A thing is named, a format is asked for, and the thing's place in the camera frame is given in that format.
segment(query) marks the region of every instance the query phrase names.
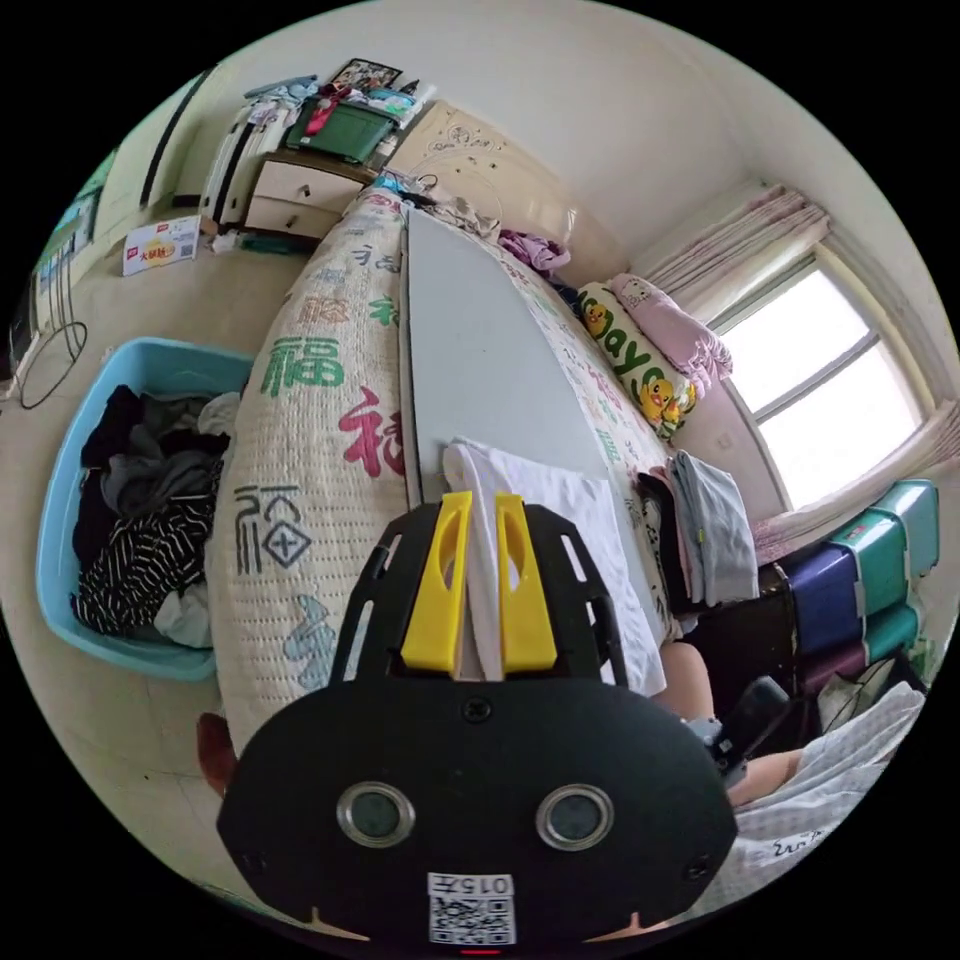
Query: pink curtain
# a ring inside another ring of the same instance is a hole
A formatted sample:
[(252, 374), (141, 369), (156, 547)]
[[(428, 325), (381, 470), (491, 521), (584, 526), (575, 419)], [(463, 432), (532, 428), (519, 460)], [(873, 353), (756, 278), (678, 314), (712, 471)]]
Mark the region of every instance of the pink curtain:
[(898, 480), (932, 468), (960, 465), (960, 402), (950, 400), (866, 476), (817, 503), (753, 526), (758, 563), (770, 563), (817, 543), (849, 523)]
[(803, 194), (770, 187), (645, 271), (644, 279), (709, 323), (812, 250), (829, 230), (830, 218)]

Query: picture frame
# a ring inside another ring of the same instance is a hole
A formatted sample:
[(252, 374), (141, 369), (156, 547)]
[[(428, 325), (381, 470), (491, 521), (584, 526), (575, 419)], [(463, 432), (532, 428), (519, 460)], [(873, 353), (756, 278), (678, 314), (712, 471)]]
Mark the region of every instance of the picture frame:
[(385, 63), (354, 57), (340, 68), (330, 82), (336, 87), (355, 87), (358, 90), (367, 90), (371, 86), (388, 88), (402, 73), (402, 70), (388, 67)]

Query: bed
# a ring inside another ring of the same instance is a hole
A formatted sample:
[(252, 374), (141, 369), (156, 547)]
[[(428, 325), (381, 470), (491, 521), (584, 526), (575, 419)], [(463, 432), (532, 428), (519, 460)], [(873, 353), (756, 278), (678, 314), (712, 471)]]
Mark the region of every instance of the bed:
[[(442, 102), (391, 166), (436, 173), (481, 213), (567, 244), (567, 282), (625, 266), (552, 174)], [(409, 215), (387, 190), (360, 194), (288, 292), (241, 403), (207, 558), (217, 672), (238, 753), (273, 713), (325, 685), (354, 582), (411, 502), (401, 413)], [(592, 431), (649, 589), (651, 628), (661, 641), (679, 635), (631, 489), (632, 474), (662, 464), (667, 448), (553, 289), (500, 247), (476, 243), (526, 305)]]

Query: tiled floor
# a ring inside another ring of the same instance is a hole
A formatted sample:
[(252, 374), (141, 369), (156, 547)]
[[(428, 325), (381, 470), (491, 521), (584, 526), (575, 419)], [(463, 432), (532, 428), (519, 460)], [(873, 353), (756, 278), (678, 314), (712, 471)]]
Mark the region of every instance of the tiled floor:
[[(305, 260), (233, 251), (120, 276), (107, 258), (74, 291), (89, 341), (42, 406), (0, 410), (0, 602), (24, 675), (67, 755), (113, 814), (168, 866), (240, 896), (252, 893), (214, 828), (218, 798), (200, 778), (194, 724), (219, 705), (215, 680), (141, 677), (54, 636), (34, 583), (46, 485), (64, 433), (110, 347), (159, 336), (256, 353)], [(42, 396), (68, 363), (66, 341), (44, 350), (26, 383)]]

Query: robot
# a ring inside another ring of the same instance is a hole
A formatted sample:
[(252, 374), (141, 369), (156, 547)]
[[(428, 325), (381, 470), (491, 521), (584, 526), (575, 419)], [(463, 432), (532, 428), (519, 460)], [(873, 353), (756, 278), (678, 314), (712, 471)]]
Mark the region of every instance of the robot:
[(257, 896), (355, 932), (351, 956), (567, 955), (683, 913), (736, 838), (728, 787), (789, 705), (763, 678), (726, 724), (688, 724), (630, 691), (576, 527), (515, 495), (496, 504), (504, 680), (455, 682), (471, 496), (387, 527), (329, 685), (257, 732), (219, 815)]

